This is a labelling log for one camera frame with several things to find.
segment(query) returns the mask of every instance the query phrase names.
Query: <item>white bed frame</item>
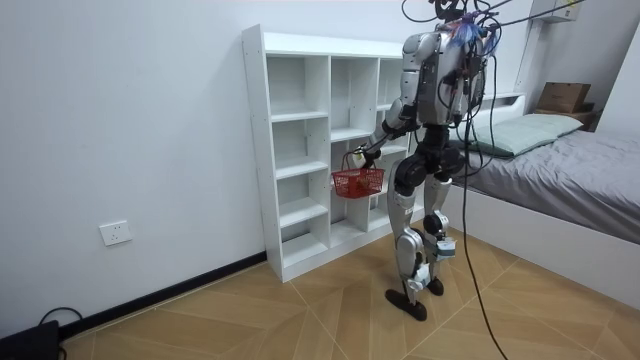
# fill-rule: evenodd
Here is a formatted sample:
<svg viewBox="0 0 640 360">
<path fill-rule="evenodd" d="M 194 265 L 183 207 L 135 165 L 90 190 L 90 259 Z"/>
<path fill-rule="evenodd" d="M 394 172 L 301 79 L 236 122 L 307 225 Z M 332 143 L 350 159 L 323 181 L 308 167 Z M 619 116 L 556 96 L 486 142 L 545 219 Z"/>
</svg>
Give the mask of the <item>white bed frame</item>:
<svg viewBox="0 0 640 360">
<path fill-rule="evenodd" d="M 500 108 L 497 122 L 521 116 L 521 103 L 524 96 Z M 476 127 L 487 117 L 481 111 Z M 462 199 L 462 188 L 452 187 L 443 209 L 451 227 L 460 231 Z M 471 190 L 467 233 L 640 309 L 640 245 Z"/>
</svg>

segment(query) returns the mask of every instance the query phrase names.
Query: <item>red basket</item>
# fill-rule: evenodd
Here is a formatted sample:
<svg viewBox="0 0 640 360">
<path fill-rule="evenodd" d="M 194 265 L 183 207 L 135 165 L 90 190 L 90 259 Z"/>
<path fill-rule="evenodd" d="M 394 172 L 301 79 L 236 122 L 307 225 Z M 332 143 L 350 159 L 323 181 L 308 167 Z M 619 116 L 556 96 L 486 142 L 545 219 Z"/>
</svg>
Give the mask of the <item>red basket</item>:
<svg viewBox="0 0 640 360">
<path fill-rule="evenodd" d="M 384 170 L 382 169 L 340 170 L 332 172 L 331 175 L 336 194 L 348 199 L 377 194 L 382 190 L 384 181 Z"/>
</svg>

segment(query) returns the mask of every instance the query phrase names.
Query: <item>cubby shelf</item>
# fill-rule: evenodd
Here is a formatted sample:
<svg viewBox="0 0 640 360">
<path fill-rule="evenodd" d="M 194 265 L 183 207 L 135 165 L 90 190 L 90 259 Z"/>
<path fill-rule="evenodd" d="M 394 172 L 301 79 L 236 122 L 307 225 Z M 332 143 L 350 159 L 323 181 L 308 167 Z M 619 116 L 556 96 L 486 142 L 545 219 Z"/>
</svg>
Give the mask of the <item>cubby shelf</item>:
<svg viewBox="0 0 640 360">
<path fill-rule="evenodd" d="M 265 33 L 260 25 L 242 43 L 265 248 L 289 281 L 391 232 L 386 177 L 407 156 L 408 136 L 381 148 L 379 194 L 340 198 L 331 171 L 400 95 L 403 45 Z"/>
<path fill-rule="evenodd" d="M 327 209 L 313 201 L 311 198 L 304 198 L 280 206 L 280 227 L 287 227 L 316 216 L 327 213 Z"/>
<path fill-rule="evenodd" d="M 284 160 L 276 165 L 276 179 L 286 179 L 292 176 L 304 175 L 329 167 L 327 164 L 313 160 L 309 156 Z"/>
<path fill-rule="evenodd" d="M 345 141 L 352 139 L 365 138 L 371 135 L 371 131 L 354 129 L 354 128 L 338 128 L 331 130 L 331 142 Z"/>
<path fill-rule="evenodd" d="M 389 214 L 380 209 L 371 210 L 369 213 L 369 229 L 377 229 L 387 224 L 389 224 Z"/>
<path fill-rule="evenodd" d="M 312 234 L 305 234 L 282 244 L 283 266 L 285 268 L 318 255 L 328 248 Z"/>
<path fill-rule="evenodd" d="M 271 122 L 278 123 L 296 120 L 320 119 L 328 116 L 329 113 L 326 111 L 298 111 L 291 113 L 271 114 Z"/>
</svg>

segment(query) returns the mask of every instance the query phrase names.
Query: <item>wooden floor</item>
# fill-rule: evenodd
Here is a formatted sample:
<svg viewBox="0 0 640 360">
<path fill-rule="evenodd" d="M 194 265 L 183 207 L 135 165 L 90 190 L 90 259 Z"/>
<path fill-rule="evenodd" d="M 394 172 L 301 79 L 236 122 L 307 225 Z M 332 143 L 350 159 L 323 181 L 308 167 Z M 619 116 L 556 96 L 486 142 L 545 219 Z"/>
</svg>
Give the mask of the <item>wooden floor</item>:
<svg viewBox="0 0 640 360">
<path fill-rule="evenodd" d="M 64 347 L 70 360 L 499 359 L 463 251 L 442 263 L 445 295 L 421 294 L 426 322 L 384 298 L 400 286 L 386 237 L 285 284 L 257 266 Z M 640 311 L 484 242 L 469 251 L 511 360 L 640 359 Z"/>
</svg>

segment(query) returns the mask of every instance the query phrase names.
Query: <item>wire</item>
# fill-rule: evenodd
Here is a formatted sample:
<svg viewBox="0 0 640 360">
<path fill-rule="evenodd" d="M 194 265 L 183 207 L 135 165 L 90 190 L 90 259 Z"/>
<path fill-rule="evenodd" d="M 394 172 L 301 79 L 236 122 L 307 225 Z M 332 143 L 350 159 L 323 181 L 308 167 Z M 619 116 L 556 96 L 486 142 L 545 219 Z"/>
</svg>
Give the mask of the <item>wire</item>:
<svg viewBox="0 0 640 360">
<path fill-rule="evenodd" d="M 432 22 L 433 20 L 436 20 L 438 17 L 433 17 L 431 19 L 426 19 L 426 20 L 418 20 L 418 19 L 414 19 L 411 16 L 409 16 L 407 14 L 407 12 L 404 10 L 404 4 L 407 2 L 407 0 L 402 0 L 402 5 L 400 6 L 400 9 L 402 10 L 402 15 L 404 15 L 404 17 L 406 17 L 409 21 L 413 21 L 413 22 L 417 22 L 417 23 L 428 23 L 428 22 Z"/>
<path fill-rule="evenodd" d="M 76 309 L 72 309 L 70 307 L 66 307 L 66 306 L 61 306 L 61 307 L 57 307 L 55 309 L 49 310 L 49 312 L 47 312 L 46 314 L 44 314 L 44 316 L 42 317 L 42 320 L 40 320 L 40 322 L 38 323 L 38 325 L 42 325 L 44 323 L 44 320 L 51 314 L 53 314 L 56 311 L 61 311 L 61 310 L 66 310 L 66 311 L 71 311 L 72 313 L 78 315 L 78 318 L 80 318 L 80 320 L 84 319 L 82 317 L 82 314 L 80 314 L 80 312 L 78 312 L 78 310 Z"/>
<path fill-rule="evenodd" d="M 575 4 L 581 3 L 581 2 L 583 2 L 583 1 L 585 1 L 585 0 L 575 0 L 575 1 L 571 1 L 571 2 L 569 2 L 569 3 L 568 3 L 568 4 L 566 4 L 566 5 L 558 6 L 557 8 L 554 8 L 554 9 L 551 9 L 551 10 L 547 10 L 547 11 L 541 12 L 541 13 L 539 13 L 539 14 L 531 15 L 531 16 L 529 16 L 529 17 L 526 17 L 526 18 L 523 18 L 523 19 L 520 19 L 520 20 L 515 20 L 515 21 L 510 21 L 510 22 L 507 22 L 507 23 L 503 23 L 503 24 L 501 24 L 501 26 L 509 26 L 509 25 L 513 25 L 513 24 L 521 23 L 521 22 L 523 22 L 523 21 L 527 21 L 527 20 L 535 19 L 535 18 L 540 17 L 540 16 L 542 16 L 542 15 L 550 14 L 550 13 L 552 13 L 552 12 L 556 11 L 556 10 L 561 10 L 561 9 L 566 8 L 566 7 L 573 6 L 573 5 L 575 5 Z"/>
<path fill-rule="evenodd" d="M 483 169 L 485 169 L 487 166 L 489 166 L 489 164 L 491 164 L 491 161 L 493 161 L 493 159 L 495 158 L 495 154 L 496 154 L 496 140 L 495 137 L 493 135 L 493 110 L 496 106 L 496 88 L 498 87 L 498 58 L 494 56 L 491 57 L 493 59 L 494 62 L 494 71 L 493 71 L 493 100 L 491 101 L 491 110 L 489 112 L 489 133 L 491 134 L 491 154 L 489 154 L 489 161 L 487 161 L 486 164 L 482 164 L 482 162 L 480 163 L 480 167 L 474 171 L 471 174 L 467 174 L 465 175 L 465 179 L 467 177 L 472 177 L 474 175 L 477 175 L 480 171 L 482 171 Z"/>
<path fill-rule="evenodd" d="M 494 71 L 494 84 L 497 82 L 497 61 L 496 61 L 496 71 Z M 496 88 L 494 85 L 494 96 L 493 96 L 493 102 L 495 103 L 495 99 L 496 99 Z M 493 343 L 495 344 L 496 348 L 498 349 L 498 351 L 500 352 L 500 355 L 502 355 L 502 358 L 504 360 L 509 360 L 509 358 L 507 357 L 507 355 L 504 353 L 504 351 L 502 350 L 502 348 L 500 347 L 500 344 L 498 343 L 498 340 L 496 339 L 495 335 L 493 334 L 493 330 L 491 329 L 491 324 L 489 323 L 489 318 L 487 317 L 487 312 L 484 308 L 484 302 L 482 301 L 482 295 L 480 294 L 480 288 L 478 287 L 478 280 L 476 279 L 476 274 L 473 270 L 473 265 L 471 265 L 471 258 L 469 257 L 469 248 L 467 246 L 467 191 L 468 191 L 468 181 L 469 181 L 469 130 L 472 128 L 472 117 L 471 117 L 471 110 L 467 108 L 467 123 L 465 124 L 465 141 L 464 141 L 464 156 L 467 159 L 467 161 L 465 161 L 464 164 L 464 187 L 463 187 L 463 192 L 462 192 L 462 236 L 463 236 L 463 243 L 464 243 L 464 252 L 467 258 L 467 264 L 469 265 L 469 270 L 471 271 L 471 277 L 473 278 L 473 286 L 476 289 L 476 294 L 478 294 L 478 301 L 480 302 L 480 309 L 482 310 L 482 316 L 484 318 L 484 322 L 487 325 L 487 330 L 489 331 L 489 335 L 491 335 L 491 340 L 493 340 Z"/>
</svg>

